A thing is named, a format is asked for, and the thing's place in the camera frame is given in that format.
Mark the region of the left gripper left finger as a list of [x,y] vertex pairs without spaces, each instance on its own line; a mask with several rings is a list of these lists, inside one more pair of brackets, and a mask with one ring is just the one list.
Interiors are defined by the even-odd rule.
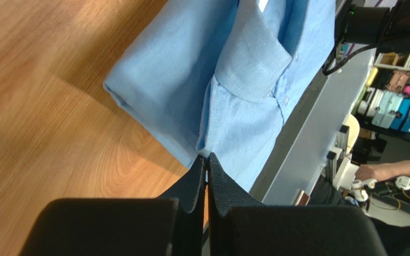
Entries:
[[21,255],[200,255],[206,160],[156,198],[62,198],[39,214]]

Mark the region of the operator forearm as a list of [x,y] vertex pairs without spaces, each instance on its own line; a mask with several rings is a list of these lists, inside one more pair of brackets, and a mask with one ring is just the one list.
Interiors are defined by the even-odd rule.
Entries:
[[355,176],[358,180],[375,179],[378,182],[390,180],[398,176],[410,178],[410,161],[361,165],[356,171]]

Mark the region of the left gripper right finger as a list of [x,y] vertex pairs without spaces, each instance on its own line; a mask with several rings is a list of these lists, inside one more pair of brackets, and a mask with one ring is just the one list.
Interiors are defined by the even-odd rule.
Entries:
[[386,255],[372,222],[352,206],[268,206],[209,156],[211,255]]

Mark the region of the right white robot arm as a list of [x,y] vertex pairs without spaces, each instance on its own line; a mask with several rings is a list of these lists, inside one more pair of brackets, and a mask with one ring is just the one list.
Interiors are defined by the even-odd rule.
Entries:
[[[322,72],[330,75],[341,69],[355,55],[376,49],[380,53],[410,51],[410,1],[397,1],[395,6],[363,7],[359,1],[345,1],[335,20],[335,46]],[[362,48],[333,64],[342,43],[361,44]]]

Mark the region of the light blue long sleeve shirt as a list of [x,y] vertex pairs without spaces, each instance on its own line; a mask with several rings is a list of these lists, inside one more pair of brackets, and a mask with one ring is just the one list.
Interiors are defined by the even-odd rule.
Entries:
[[167,1],[104,80],[183,166],[250,190],[334,46],[334,1]]

